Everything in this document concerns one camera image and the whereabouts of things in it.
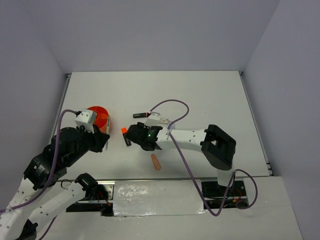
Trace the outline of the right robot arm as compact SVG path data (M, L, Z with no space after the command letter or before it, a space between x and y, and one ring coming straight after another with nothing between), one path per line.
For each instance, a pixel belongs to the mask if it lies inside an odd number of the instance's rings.
M125 137L144 151L167 150L179 147L202 153L209 164L217 169L217 190L223 196L235 190L233 158L236 140L220 127L210 124L206 129L167 129L161 125L132 124Z

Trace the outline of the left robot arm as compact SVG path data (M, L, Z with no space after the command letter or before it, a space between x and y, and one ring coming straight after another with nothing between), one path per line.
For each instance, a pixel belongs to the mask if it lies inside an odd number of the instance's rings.
M94 125L93 132L81 127L65 127L35 156L6 210L1 210L2 240L34 240L37 232L73 203L82 199L108 197L105 188L88 173L80 174L63 192L41 203L45 192L67 173L87 152L101 153L110 135Z

